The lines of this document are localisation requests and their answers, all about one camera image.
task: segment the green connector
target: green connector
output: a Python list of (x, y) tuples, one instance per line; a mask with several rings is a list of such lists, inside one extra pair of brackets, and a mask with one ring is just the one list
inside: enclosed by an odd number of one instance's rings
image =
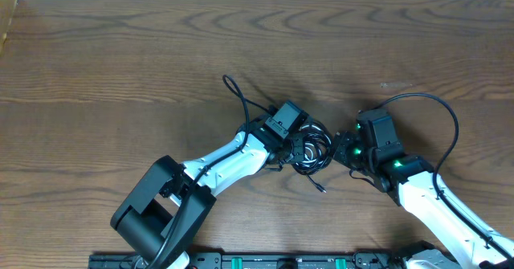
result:
[(346, 259), (336, 259), (336, 269), (346, 269)]
[(243, 258), (232, 258), (232, 269), (243, 269)]

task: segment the table surface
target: table surface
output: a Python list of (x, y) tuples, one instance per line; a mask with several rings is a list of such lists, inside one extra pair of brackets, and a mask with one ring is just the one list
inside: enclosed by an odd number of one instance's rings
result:
[[(223, 74), (332, 132), (388, 96), (441, 96), (461, 124), (442, 176), (514, 238), (513, 19), (514, 0), (20, 0), (0, 59), (0, 267), (84, 268), (92, 253), (130, 251), (109, 220), (147, 168), (203, 156), (243, 122)], [(444, 108), (390, 111), (407, 151), (435, 163), (454, 133)], [(315, 179), (327, 194), (291, 168), (237, 182), (194, 244), (440, 245), (342, 165)]]

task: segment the wooden table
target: wooden table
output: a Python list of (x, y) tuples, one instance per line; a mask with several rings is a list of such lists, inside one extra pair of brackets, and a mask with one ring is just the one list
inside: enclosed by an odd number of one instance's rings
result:
[[(0, 267), (86, 267), (131, 248), (112, 213), (159, 157), (203, 156), (243, 122), (223, 86), (290, 99), (335, 132), (401, 92), (461, 124), (442, 175), (514, 238), (514, 0), (20, 0), (0, 59)], [(430, 100), (390, 111), (434, 163), (453, 136)], [(218, 198), (194, 243), (230, 251), (397, 249), (419, 220), (336, 163), (320, 194), (291, 168)]]

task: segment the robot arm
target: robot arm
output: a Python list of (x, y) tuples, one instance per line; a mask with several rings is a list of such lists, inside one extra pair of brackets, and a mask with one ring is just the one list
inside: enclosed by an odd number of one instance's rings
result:
[[(449, 202), (461, 214), (465, 215), (484, 233), (492, 235), (501, 247), (514, 252), (514, 242), (492, 229), (479, 216), (462, 203), (437, 176), (441, 188)], [(462, 268), (479, 268), (483, 262), (490, 264), (502, 263), (505, 260), (496, 249), (492, 248), (470, 229), (460, 218), (438, 198), (432, 186), (432, 173), (422, 172), (408, 178), (398, 186), (400, 205), (421, 220), (451, 252)]]
[[(461, 267), (483, 268), (487, 264), (502, 263), (506, 257), (498, 248), (514, 255), (514, 242), (482, 221), (437, 174), (437, 188), (434, 187), (434, 169), (422, 157), (404, 152), (386, 110), (361, 112), (357, 116), (357, 133), (347, 131), (336, 135), (332, 157), (352, 171), (371, 177), (373, 186), (419, 218)], [(444, 261), (436, 258), (412, 258), (406, 265), (412, 268), (445, 267), (446, 264), (441, 262)]]
[[(231, 142), (204, 157), (182, 164), (169, 156), (162, 157), (112, 216), (111, 227), (146, 261), (152, 262), (153, 268), (184, 268), (189, 263), (184, 250), (216, 202), (216, 196), (266, 164), (275, 164), (285, 157), (294, 160), (289, 156), (293, 153), (300, 155), (291, 138), (296, 138), (295, 133), (307, 117), (306, 112), (288, 101), (273, 116), (252, 121), (247, 132), (238, 132)], [(157, 194), (179, 206), (175, 216), (154, 199)]]

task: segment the black cable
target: black cable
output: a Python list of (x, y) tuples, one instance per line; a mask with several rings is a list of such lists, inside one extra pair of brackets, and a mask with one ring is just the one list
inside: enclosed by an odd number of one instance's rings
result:
[(373, 187), (375, 187), (375, 184), (373, 184), (372, 181), (370, 181), (369, 179), (365, 178), (365, 177), (354, 177), (353, 176), (353, 172), (355, 172), (353, 169), (351, 169), (348, 174), (350, 175), (350, 177), (354, 180), (362, 180), (362, 181), (365, 181), (367, 182), (368, 184), (372, 185)]
[(438, 98), (437, 96), (432, 96), (428, 93), (416, 92), (416, 93), (404, 93), (404, 94), (401, 94), (398, 96), (393, 96), (390, 99), (379, 104), (375, 109), (381, 108), (384, 105), (386, 105), (392, 101), (399, 100), (399, 99), (405, 98), (405, 97), (412, 97), (412, 96), (426, 97), (426, 98), (429, 98), (432, 100), (436, 100), (437, 102), (442, 104), (448, 110), (448, 112), (451, 114), (451, 118), (453, 119), (454, 126), (455, 126), (455, 134), (453, 137), (453, 141), (451, 142), (450, 147), (447, 149), (447, 151), (443, 154), (443, 156), (439, 160), (438, 164), (435, 166), (435, 170), (432, 174), (432, 183), (434, 186), (435, 193), (437, 194), (437, 197), (441, 198), (441, 200), (444, 202), (444, 204), (448, 207), (448, 209), (450, 209), (453, 212), (453, 214), (455, 214), (455, 216), (457, 216), (457, 218), (459, 218), (464, 224), (466, 224), (466, 226), (468, 226), (470, 229), (472, 229), (481, 239), (483, 239), (485, 241), (486, 247), (491, 246), (494, 249), (496, 249), (500, 254), (502, 254), (503, 257), (506, 258), (506, 260), (508, 260), (510, 262), (511, 266), (514, 266), (514, 259), (512, 258), (512, 256), (502, 246), (500, 246), (498, 243), (496, 243), (491, 235), (484, 233), (479, 227), (477, 227), (470, 220), (468, 220), (464, 215), (462, 215), (450, 203), (450, 201), (448, 201), (448, 199), (444, 195), (444, 192), (441, 191), (441, 189), (439, 188), (439, 186), (437, 184), (437, 175), (439, 174), (439, 169), (441, 168), (441, 165), (443, 165), (443, 162), (447, 159), (448, 155), (450, 155), (451, 151), (457, 144), (457, 140), (459, 139), (459, 121), (457, 120), (457, 116), (455, 115), (451, 106), (446, 101)]
[[(234, 86), (235, 88), (235, 91), (234, 89), (227, 83), (226, 80), (229, 80), (232, 85)], [(248, 103), (251, 103), (253, 105), (256, 105), (264, 110), (267, 111), (267, 109), (261, 107), (260, 105), (257, 105), (255, 103), (252, 103), (250, 102), (249, 100), (247, 100), (246, 98), (244, 98), (244, 95), (243, 93), (241, 92), (241, 90), (239, 89), (239, 86), (237, 85), (237, 83), (232, 79), (232, 77), (228, 76), (228, 75), (224, 75), (223, 76), (223, 83), (230, 89), (231, 92), (235, 93), (237, 91), (236, 96), (241, 100), (241, 102), (243, 103), (243, 109), (244, 109), (244, 115), (245, 115), (245, 129), (244, 129), (244, 132), (245, 132), (245, 136), (244, 136), (244, 139), (243, 139), (243, 142), (241, 143), (240, 146), (238, 146), (237, 148), (235, 148), (234, 150), (232, 150), (231, 152), (225, 154), (224, 156), (222, 157), (219, 157), (218, 159), (212, 161), (210, 164), (206, 165), (203, 167), (203, 169), (200, 171), (200, 173), (198, 173), (198, 175), (196, 176), (196, 178), (193, 180), (193, 182), (190, 184), (190, 189), (189, 191), (187, 192), (186, 196), (183, 198), (183, 202), (182, 204), (178, 207), (178, 211), (177, 213), (175, 214), (175, 217), (173, 218), (173, 221), (171, 223), (171, 226), (169, 227), (169, 230), (168, 230), (168, 234), (166, 234), (166, 237), (165, 237), (165, 240), (164, 242), (162, 243), (161, 247), (159, 248), (159, 251), (157, 251), (157, 253), (155, 254), (155, 257), (153, 257), (153, 260), (150, 262), (150, 264), (146, 267), (146, 269), (152, 269), (155, 267), (155, 262), (161, 257), (162, 255), (162, 252), (167, 248), (167, 246), (169, 245), (169, 242), (171, 240), (171, 236), (173, 236), (173, 233), (175, 231), (175, 229), (177, 228), (177, 225), (178, 225), (178, 221), (181, 217), (181, 215), (183, 214), (183, 210), (184, 208), (186, 207), (187, 205), (187, 202), (190, 200), (190, 196), (193, 194), (193, 192), (196, 190), (196, 185), (198, 184), (198, 181), (200, 181), (200, 178), (203, 177), (203, 175), (209, 171), (209, 169), (211, 169), (212, 167), (214, 167), (215, 165), (217, 165), (220, 161), (223, 161), (223, 160), (226, 160), (228, 157), (234, 155), (235, 153), (237, 152), (241, 152), (243, 149), (244, 149), (244, 146), (247, 144), (247, 141), (248, 141), (248, 135), (249, 135), (249, 128), (250, 128), (250, 113), (248, 112), (248, 107), (247, 107), (247, 102)]]
[[(240, 98), (240, 96), (239, 96), (239, 92), (240, 92), (240, 90), (235, 91), (233, 88), (231, 88), (231, 87), (230, 87), (230, 85), (226, 82), (226, 80), (225, 80), (225, 76), (229, 77), (228, 75), (224, 75), (224, 76), (223, 76), (223, 83), (224, 83), (224, 84), (226, 85), (226, 87), (230, 90), (230, 92), (234, 93), (234, 95), (235, 95), (235, 96), (237, 96), (237, 97), (239, 97), (239, 98)], [(246, 98), (244, 99), (244, 101), (245, 101), (245, 102), (248, 102), (248, 103), (249, 103), (249, 104), (251, 104), (251, 105), (256, 106), (257, 108), (260, 108), (260, 109), (264, 110), (264, 111), (265, 111), (266, 113), (268, 113), (268, 114), (270, 113), (270, 112), (267, 110), (267, 108), (265, 108), (264, 106), (262, 106), (262, 105), (260, 105), (260, 104), (257, 104), (257, 103), (255, 103), (255, 102), (253, 102), (253, 101), (249, 100), (249, 99), (246, 99)]]
[(118, 264), (118, 269), (125, 269), (123, 268), (122, 264), (123, 263), (128, 263), (129, 267), (132, 267), (132, 265), (134, 264), (134, 257), (139, 258), (140, 255), (138, 253), (132, 253), (130, 255), (127, 255), (125, 256), (121, 261), (120, 263)]
[(130, 269), (137, 269), (137, 264), (143, 260), (143, 256), (139, 255), (136, 257), (136, 259), (134, 259), (132, 261), (132, 266), (130, 267)]
[(297, 173), (306, 176), (320, 192), (327, 193), (326, 189), (312, 180), (311, 176), (330, 164), (332, 136), (321, 122), (311, 118), (308, 122), (300, 128), (299, 132), (304, 134), (305, 149), (311, 152), (311, 156), (306, 157), (302, 162), (292, 164), (292, 167)]

